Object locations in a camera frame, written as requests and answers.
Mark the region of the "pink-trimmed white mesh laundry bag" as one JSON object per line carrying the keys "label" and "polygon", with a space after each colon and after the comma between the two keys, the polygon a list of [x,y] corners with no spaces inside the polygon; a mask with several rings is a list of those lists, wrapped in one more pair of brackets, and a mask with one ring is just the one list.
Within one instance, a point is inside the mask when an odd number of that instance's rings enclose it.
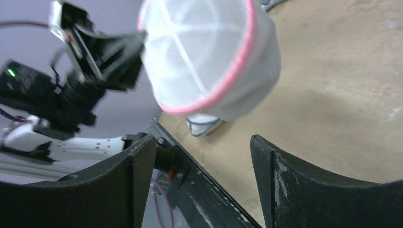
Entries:
{"label": "pink-trimmed white mesh laundry bag", "polygon": [[145,0],[141,58],[160,108],[231,121],[255,109],[281,72],[276,25],[256,0]]}

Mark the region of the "blue-trimmed white mesh laundry bag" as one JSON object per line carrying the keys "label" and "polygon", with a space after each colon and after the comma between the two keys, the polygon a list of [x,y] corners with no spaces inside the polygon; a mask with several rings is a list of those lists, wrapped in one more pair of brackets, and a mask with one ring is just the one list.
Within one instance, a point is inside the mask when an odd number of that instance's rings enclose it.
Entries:
{"label": "blue-trimmed white mesh laundry bag", "polygon": [[207,114],[195,114],[185,118],[185,121],[189,127],[190,134],[194,137],[207,135],[223,122],[220,118]]}

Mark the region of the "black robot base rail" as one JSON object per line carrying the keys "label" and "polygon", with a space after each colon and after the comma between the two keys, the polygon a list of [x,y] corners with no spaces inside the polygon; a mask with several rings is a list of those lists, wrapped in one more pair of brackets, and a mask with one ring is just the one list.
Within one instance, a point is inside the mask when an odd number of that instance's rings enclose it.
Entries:
{"label": "black robot base rail", "polygon": [[[148,135],[156,139],[153,169],[161,170],[168,176],[169,189],[166,193],[168,206],[177,207],[190,227],[257,228],[259,226],[257,221],[156,120],[151,122],[148,133],[132,135],[138,139],[130,146]],[[26,169],[29,175],[40,177],[55,171],[53,164],[56,161],[43,163],[29,157],[20,159],[30,162],[30,166]]]}

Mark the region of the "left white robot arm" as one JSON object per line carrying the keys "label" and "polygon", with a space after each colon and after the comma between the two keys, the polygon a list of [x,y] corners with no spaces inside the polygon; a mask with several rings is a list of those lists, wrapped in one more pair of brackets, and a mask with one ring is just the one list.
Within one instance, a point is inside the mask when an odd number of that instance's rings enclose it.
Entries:
{"label": "left white robot arm", "polygon": [[43,163],[73,159],[103,160],[118,154],[137,136],[77,138],[80,126],[94,126],[93,110],[108,90],[133,89],[142,67],[140,54],[145,32],[109,36],[90,25],[74,23],[57,32],[66,46],[51,61],[54,67],[67,53],[73,65],[60,82],[17,61],[7,62],[0,73],[0,102],[24,111],[27,117],[1,115],[12,121],[0,148],[3,152]]}

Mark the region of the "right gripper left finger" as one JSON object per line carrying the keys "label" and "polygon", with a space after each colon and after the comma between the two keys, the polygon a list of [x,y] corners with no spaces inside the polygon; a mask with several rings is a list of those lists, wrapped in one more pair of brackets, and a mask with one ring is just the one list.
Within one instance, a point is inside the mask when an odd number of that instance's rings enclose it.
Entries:
{"label": "right gripper left finger", "polygon": [[139,228],[156,156],[146,136],[58,181],[0,185],[3,228]]}

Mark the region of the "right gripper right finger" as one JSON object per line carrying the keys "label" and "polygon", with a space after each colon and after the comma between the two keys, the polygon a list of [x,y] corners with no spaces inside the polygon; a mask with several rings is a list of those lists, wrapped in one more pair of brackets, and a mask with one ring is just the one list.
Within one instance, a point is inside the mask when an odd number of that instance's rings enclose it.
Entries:
{"label": "right gripper right finger", "polygon": [[374,183],[317,167],[260,135],[250,152],[268,228],[400,228],[403,183]]}

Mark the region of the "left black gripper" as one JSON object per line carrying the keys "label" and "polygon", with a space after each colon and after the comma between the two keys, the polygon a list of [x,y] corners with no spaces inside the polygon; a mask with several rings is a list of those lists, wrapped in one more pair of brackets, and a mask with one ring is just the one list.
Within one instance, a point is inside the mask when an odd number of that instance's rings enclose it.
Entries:
{"label": "left black gripper", "polygon": [[81,25],[75,26],[77,70],[72,69],[63,85],[56,63],[66,53],[58,49],[50,62],[54,72],[56,107],[95,107],[106,89],[133,89],[139,76],[146,32],[135,31],[121,35],[96,33]]}

